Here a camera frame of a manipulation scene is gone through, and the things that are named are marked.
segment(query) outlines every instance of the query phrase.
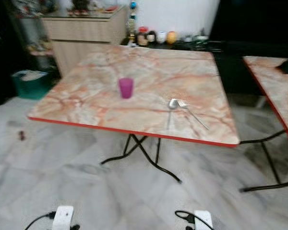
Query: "marble table top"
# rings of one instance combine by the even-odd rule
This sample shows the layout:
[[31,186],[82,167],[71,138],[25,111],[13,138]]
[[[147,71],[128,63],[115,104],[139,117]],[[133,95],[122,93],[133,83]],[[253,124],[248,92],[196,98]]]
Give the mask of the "marble table top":
[[288,133],[288,74],[276,69],[286,59],[244,57],[244,60]]
[[[130,99],[120,97],[123,77],[134,79]],[[186,109],[170,113],[171,98],[189,104],[209,130]],[[227,147],[240,142],[213,55],[206,52],[96,45],[28,117]]]

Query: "jar lid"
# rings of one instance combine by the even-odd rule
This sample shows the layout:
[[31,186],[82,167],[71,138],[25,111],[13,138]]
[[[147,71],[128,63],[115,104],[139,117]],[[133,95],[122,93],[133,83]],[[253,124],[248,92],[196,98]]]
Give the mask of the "jar lid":
[[147,33],[147,32],[148,32],[148,27],[147,27],[147,26],[141,26],[141,27],[139,28],[139,31],[140,31],[141,33]]

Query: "white wall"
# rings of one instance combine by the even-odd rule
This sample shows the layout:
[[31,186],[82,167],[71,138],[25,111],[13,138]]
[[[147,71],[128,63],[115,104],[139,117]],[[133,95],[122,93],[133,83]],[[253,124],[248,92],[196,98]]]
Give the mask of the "white wall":
[[[71,0],[60,0],[62,7],[70,7]],[[128,4],[130,0],[118,0]],[[210,34],[219,0],[137,0],[137,25],[149,30],[174,30],[180,35],[198,34],[205,28]]]

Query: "floor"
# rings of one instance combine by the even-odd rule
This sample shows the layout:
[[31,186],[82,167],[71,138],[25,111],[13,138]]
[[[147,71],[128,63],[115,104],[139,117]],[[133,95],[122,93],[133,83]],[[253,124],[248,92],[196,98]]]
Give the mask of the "floor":
[[[269,106],[228,97],[241,140],[282,129]],[[275,182],[259,145],[228,149],[163,139],[159,163],[183,180],[178,184],[139,150],[100,166],[121,154],[126,134],[29,121],[25,115],[35,103],[13,98],[0,106],[0,230],[24,229],[59,205],[74,206],[73,223],[83,230],[184,230],[177,209],[208,210],[216,230],[288,230],[288,188],[238,191]],[[155,154],[156,141],[144,142],[148,152]],[[287,181],[286,134],[267,147]],[[31,229],[49,230],[51,220]]]

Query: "wooden cabinet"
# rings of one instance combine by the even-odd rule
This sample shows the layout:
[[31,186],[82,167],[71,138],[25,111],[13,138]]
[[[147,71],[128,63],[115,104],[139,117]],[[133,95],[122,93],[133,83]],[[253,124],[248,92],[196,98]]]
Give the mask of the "wooden cabinet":
[[56,15],[43,18],[62,77],[85,58],[90,47],[100,43],[119,45],[126,37],[126,7],[120,7],[112,15],[103,15],[104,18],[100,15],[96,18]]

